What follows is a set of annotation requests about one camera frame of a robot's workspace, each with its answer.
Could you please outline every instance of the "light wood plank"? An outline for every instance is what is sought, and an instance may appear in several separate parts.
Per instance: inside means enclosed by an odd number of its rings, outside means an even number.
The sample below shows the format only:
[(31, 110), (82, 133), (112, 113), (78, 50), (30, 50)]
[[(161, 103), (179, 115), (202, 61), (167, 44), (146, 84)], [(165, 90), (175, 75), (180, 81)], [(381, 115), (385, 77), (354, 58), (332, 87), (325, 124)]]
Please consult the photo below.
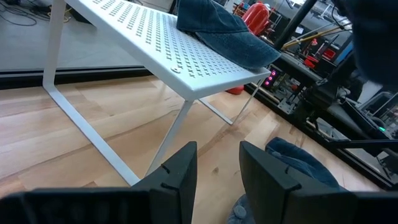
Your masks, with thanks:
[[(156, 77), (59, 89), (140, 178), (183, 103)], [(223, 92), (207, 100), (234, 118), (248, 98)], [(37, 187), (127, 186), (42, 88), (0, 91), (0, 108), (0, 196)], [(239, 142), (264, 149), (276, 136), (311, 153), (348, 190), (379, 190), (256, 100), (233, 126), (196, 101), (164, 157), (188, 141), (198, 143), (194, 223), (225, 223), (244, 193)]]

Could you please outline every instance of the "white metal frame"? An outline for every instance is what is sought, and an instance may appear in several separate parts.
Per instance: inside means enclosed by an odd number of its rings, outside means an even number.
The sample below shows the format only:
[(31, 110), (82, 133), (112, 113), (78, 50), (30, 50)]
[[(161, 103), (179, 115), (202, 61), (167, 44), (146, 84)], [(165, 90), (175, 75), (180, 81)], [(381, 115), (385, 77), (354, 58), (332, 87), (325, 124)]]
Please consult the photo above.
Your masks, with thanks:
[[(72, 4), (74, 3), (75, 5), (72, 5), (72, 7), (80, 8), (82, 11), (87, 10), (87, 8), (90, 8), (88, 5), (84, 5), (87, 3), (88, 0), (69, 0), (68, 3)], [(78, 126), (80, 131), (94, 144), (94, 146), (99, 150), (99, 152), (105, 157), (105, 159), (116, 169), (116, 171), (121, 175), (121, 177), (129, 184), (129, 185), (134, 185), (137, 182), (140, 181), (138, 176), (124, 163), (124, 161), (111, 149), (111, 147), (105, 142), (105, 140), (94, 130), (94, 128), (86, 121), (82, 115), (77, 112), (77, 110), (71, 105), (68, 100), (58, 91), (58, 89), (54, 85), (54, 80), (55, 80), (55, 71), (57, 68), (57, 62), (58, 62), (58, 54), (59, 54), (59, 49), (60, 49), (60, 41), (61, 41), (61, 35), (62, 35), (62, 27), (63, 27), (63, 17), (64, 17), (64, 12), (65, 12), (65, 1), (64, 0), (53, 0), (53, 5), (52, 5), (52, 12), (51, 12), (51, 20), (50, 20), (50, 35), (49, 35), (49, 45), (47, 49), (47, 61), (45, 64), (45, 69), (44, 69), (44, 77), (43, 77), (43, 87), (44, 89), (48, 92), (48, 94), (52, 97), (52, 99), (59, 105), (59, 107), (69, 116), (69, 118)], [(87, 16), (89, 18), (95, 18), (95, 15), (93, 12), (87, 11)], [(98, 24), (101, 24), (104, 26), (104, 29), (111, 30), (111, 26), (108, 25), (107, 23), (104, 23), (103, 18), (99, 18), (97, 20)], [(127, 37), (124, 37), (123, 35), (119, 36), (122, 41), (124, 41), (124, 44), (126, 44), (126, 39)], [(163, 65), (154, 65), (154, 69), (150, 69), (150, 65), (153, 64), (153, 61), (159, 60), (157, 57), (158, 55), (148, 55), (148, 52), (145, 52), (145, 49), (134, 46), (133, 45), (133, 50), (136, 49), (139, 51), (139, 53), (146, 53), (143, 54), (142, 63), (144, 66), (147, 67), (152, 73), (157, 75), (157, 71), (168, 71), (169, 70), (164, 70), (162, 67)], [(200, 100), (205, 106), (207, 106), (210, 110), (214, 111), (220, 118), (225, 120), (228, 124), (233, 124), (233, 122), (227, 118), (225, 115), (223, 115), (221, 112), (219, 112), (216, 108), (211, 106), (207, 101), (205, 101), (202, 97), (212, 95), (218, 91), (223, 91), (225, 88), (230, 88), (234, 85), (242, 85), (245, 83), (252, 82), (255, 78), (258, 80), (259, 78), (261, 79), (260, 82), (263, 82), (265, 77), (269, 74), (269, 71), (266, 70), (267, 72), (260, 72), (258, 74), (254, 74), (252, 77), (250, 77), (247, 72), (244, 75), (239, 76), (235, 80), (230, 78), (229, 80), (226, 80), (224, 83), (220, 77), (215, 77), (215, 81), (210, 85), (209, 88), (207, 86), (203, 86), (203, 83), (199, 83), (200, 86), (197, 82), (191, 83), (191, 86), (188, 85), (187, 83), (176, 83), (176, 81), (173, 81), (168, 77), (167, 75), (160, 75), (158, 76), (162, 81), (166, 82), (166, 84), (171, 83), (174, 85), (172, 87), (178, 94), (180, 94), (182, 97), (185, 98), (185, 102), (174, 120), (173, 124), (171, 125), (168, 133), (164, 137), (164, 140), (162, 144), (160, 145), (159, 149), (157, 150), (150, 166), (147, 171), (147, 174), (150, 174), (156, 168), (160, 165), (161, 160), (166, 153), (166, 150), (172, 140), (174, 139), (180, 125), (182, 124), (182, 121), (186, 117), (190, 107), (192, 106), (193, 102), (198, 99)], [(257, 85), (256, 90), (254, 93), (251, 95), (251, 97), (248, 99), (248, 101), (245, 103), (243, 106), (242, 110), (240, 113), (237, 115), (236, 121), (241, 113), (244, 111), (244, 109), (247, 107), (248, 103), (251, 101), (253, 98), (254, 94), (258, 91), (260, 85)]]

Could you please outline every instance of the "cap brim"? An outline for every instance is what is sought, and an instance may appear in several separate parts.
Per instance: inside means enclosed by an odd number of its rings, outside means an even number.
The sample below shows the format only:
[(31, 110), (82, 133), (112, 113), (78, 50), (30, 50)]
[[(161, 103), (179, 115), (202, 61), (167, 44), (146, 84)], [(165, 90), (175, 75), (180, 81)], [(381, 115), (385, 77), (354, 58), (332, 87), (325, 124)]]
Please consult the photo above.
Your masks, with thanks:
[(196, 32), (196, 35), (215, 52), (243, 68), (266, 67), (280, 56), (280, 52), (250, 32)]

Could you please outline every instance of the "wire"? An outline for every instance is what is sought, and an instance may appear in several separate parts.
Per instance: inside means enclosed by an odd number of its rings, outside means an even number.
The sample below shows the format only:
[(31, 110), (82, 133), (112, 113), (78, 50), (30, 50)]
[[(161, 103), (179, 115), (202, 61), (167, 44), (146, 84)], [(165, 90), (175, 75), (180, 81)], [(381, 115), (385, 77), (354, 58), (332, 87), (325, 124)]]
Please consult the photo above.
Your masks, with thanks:
[[(30, 20), (33, 21), (32, 24), (19, 24), (16, 22), (12, 22), (9, 19), (6, 19), (4, 16), (0, 15), (1, 18), (3, 18), (5, 21), (14, 24), (14, 25), (18, 25), (18, 26), (34, 26), (37, 24), (36, 19), (40, 19), (43, 21), (49, 21), (51, 18), (51, 12), (45, 12), (42, 11), (40, 9), (40, 6), (35, 4), (36, 0), (26, 0), (27, 2), (29, 2), (29, 4), (31, 4), (31, 6), (23, 6), (23, 5), (19, 5), (19, 6), (7, 6), (5, 4), (3, 4), (0, 1), (0, 4), (5, 8), (5, 10), (0, 11), (0, 12), (8, 12), (11, 14), (15, 14), (17, 16), (23, 16), (26, 17)], [(69, 11), (71, 11), (72, 8), (69, 8), (65, 11), (65, 13), (68, 13)], [(67, 17), (64, 16), (63, 21), (64, 22), (69, 22), (71, 17)]]
[(292, 43), (289, 43), (289, 44), (285, 44), (285, 45), (283, 45), (282, 48), (290, 47), (291, 45), (295, 45), (295, 44), (298, 44), (298, 43), (303, 42), (303, 41), (306, 41), (306, 40), (310, 40), (310, 39), (314, 39), (314, 38), (317, 38), (317, 37), (324, 36), (324, 34), (327, 34), (327, 33), (329, 33), (329, 32), (332, 32), (332, 31), (334, 31), (334, 30), (337, 30), (337, 29), (339, 29), (339, 27), (335, 27), (335, 28), (333, 28), (333, 29), (320, 32), (319, 34), (315, 34), (315, 35), (312, 35), (312, 36), (310, 36), (310, 37), (306, 37), (306, 38), (304, 38), (304, 39), (301, 39), (301, 40), (298, 40), (298, 41), (295, 41), (295, 42), (292, 42)]
[(331, 17), (333, 18), (333, 20), (335, 21), (335, 23), (340, 27), (340, 29), (344, 30), (345, 27), (342, 26), (342, 25), (336, 20), (336, 18), (335, 18), (335, 8), (336, 8), (336, 6), (333, 5), (333, 9), (331, 10)]
[(16, 7), (6, 6), (2, 2), (0, 2), (0, 5), (2, 5), (4, 7), (4, 10), (1, 10), (0, 12), (8, 12), (8, 13), (11, 13), (11, 14), (14, 14), (14, 15), (17, 15), (17, 16), (22, 16), (22, 17), (28, 18), (31, 21), (33, 21), (33, 23), (31, 23), (31, 24), (20, 24), (20, 23), (17, 23), (17, 22), (10, 21), (9, 19), (5, 18), (3, 15), (0, 14), (0, 17), (2, 19), (4, 19), (6, 22), (9, 22), (9, 23), (17, 25), (17, 26), (24, 26), (24, 27), (34, 26), (34, 25), (37, 24), (37, 21), (34, 18), (29, 17), (29, 14), (26, 13), (25, 11), (23, 11), (22, 9), (18, 9)]
[(327, 25), (318, 27), (318, 28), (316, 28), (315, 30), (311, 30), (310, 32), (307, 32), (307, 33), (305, 33), (305, 34), (303, 34), (303, 35), (301, 35), (301, 36), (298, 36), (298, 37), (296, 37), (296, 38), (294, 38), (294, 39), (292, 39), (292, 40), (286, 42), (286, 44), (295, 42), (296, 40), (299, 40), (300, 38), (303, 38), (303, 37), (305, 37), (306, 35), (309, 35), (309, 34), (315, 32), (315, 31), (318, 31), (318, 30), (320, 30), (320, 29), (326, 28), (326, 27), (328, 27), (328, 26), (330, 26), (330, 25), (333, 25), (333, 24), (335, 24), (335, 22), (331, 22), (331, 23), (329, 23), (329, 24), (327, 24)]
[(290, 0), (286, 0), (287, 5), (290, 7), (290, 9), (294, 9), (292, 3), (290, 2)]
[(337, 31), (337, 32), (334, 32), (334, 33), (331, 33), (331, 34), (325, 34), (325, 35), (323, 35), (322, 37), (328, 36), (328, 35), (333, 35), (333, 34), (338, 34), (338, 33), (344, 32), (344, 31), (351, 31), (351, 30), (352, 30), (352, 29), (340, 30), (340, 31)]
[[(66, 10), (65, 13), (67, 13), (67, 12), (69, 12), (69, 11), (71, 11), (71, 10), (72, 10), (72, 8)], [(51, 12), (48, 12), (47, 15), (51, 18)], [(66, 16), (63, 17), (63, 22), (69, 22), (69, 20), (70, 20), (70, 17), (66, 17)]]
[(344, 96), (344, 100), (347, 100), (347, 96), (349, 95), (348, 91), (346, 90), (346, 88), (344, 88), (343, 86), (339, 86), (340, 89), (344, 90), (346, 92), (345, 96)]

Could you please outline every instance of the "denim cap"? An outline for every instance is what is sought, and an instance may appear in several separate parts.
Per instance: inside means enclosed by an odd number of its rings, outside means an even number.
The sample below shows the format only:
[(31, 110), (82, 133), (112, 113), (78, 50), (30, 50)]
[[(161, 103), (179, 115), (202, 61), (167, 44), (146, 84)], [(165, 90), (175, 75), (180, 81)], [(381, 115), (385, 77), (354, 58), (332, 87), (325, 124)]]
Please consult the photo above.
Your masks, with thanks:
[(266, 152), (329, 187), (340, 188), (337, 180), (321, 162), (292, 143), (275, 137), (266, 145)]
[(178, 0), (177, 29), (191, 32), (224, 58), (248, 69), (269, 65), (280, 53), (250, 33), (243, 20), (212, 0)]

